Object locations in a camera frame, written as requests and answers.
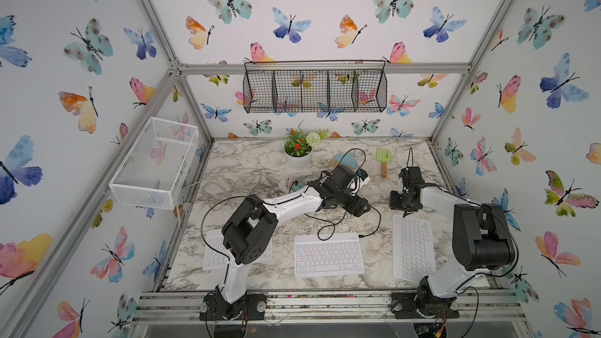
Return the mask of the white power strip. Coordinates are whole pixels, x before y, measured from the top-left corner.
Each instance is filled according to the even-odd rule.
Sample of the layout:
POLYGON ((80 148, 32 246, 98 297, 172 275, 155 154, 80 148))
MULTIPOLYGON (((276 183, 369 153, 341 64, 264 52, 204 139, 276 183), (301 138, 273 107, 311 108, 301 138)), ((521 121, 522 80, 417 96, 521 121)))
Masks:
POLYGON ((308 186, 303 181, 286 178, 278 184, 278 188, 284 193, 299 192, 308 189, 308 186))

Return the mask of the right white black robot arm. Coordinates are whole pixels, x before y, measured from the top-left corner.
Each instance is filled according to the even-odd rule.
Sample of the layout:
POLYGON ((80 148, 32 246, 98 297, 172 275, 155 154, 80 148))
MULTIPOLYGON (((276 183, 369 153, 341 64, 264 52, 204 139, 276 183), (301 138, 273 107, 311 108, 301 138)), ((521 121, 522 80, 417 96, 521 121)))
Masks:
POLYGON ((426 182, 417 166, 404 167, 399 178, 402 192, 390 197, 394 209, 404 214, 432 209, 452 219, 452 257, 420 282, 418 301, 451 301, 477 276, 515 267, 518 248, 499 205, 477 203, 426 182))

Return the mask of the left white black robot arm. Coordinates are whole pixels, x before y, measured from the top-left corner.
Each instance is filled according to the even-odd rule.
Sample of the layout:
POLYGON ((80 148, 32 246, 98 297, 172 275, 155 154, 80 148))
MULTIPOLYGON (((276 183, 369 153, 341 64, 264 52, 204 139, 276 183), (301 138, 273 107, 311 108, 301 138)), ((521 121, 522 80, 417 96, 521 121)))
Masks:
POLYGON ((229 264, 218 295, 230 305, 246 296, 250 265, 265 252, 280 225, 330 208, 341 208, 355 217, 369 212, 368 200, 358 195, 367 183, 366 171, 353 171, 340 164, 331 172, 323 171, 297 192, 266 200, 254 194, 245 197, 222 228, 229 264))

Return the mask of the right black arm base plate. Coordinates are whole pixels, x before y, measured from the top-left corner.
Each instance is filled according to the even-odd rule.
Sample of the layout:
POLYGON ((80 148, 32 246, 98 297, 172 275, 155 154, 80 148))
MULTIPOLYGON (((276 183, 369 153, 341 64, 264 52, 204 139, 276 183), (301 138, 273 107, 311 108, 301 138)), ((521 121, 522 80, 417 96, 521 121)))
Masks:
POLYGON ((452 309, 455 298, 438 298, 417 292, 391 294, 390 310, 396 319, 458 319, 460 313, 452 309))

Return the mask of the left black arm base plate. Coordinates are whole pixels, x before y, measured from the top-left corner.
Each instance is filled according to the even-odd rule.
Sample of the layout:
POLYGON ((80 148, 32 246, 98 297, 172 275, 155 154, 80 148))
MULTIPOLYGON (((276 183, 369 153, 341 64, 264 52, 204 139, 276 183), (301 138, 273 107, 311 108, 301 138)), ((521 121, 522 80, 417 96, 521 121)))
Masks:
POLYGON ((201 321, 230 321, 244 318, 261 321, 265 317, 267 297, 264 294, 245 294, 241 299, 228 303, 220 293, 210 292, 200 306, 201 321))

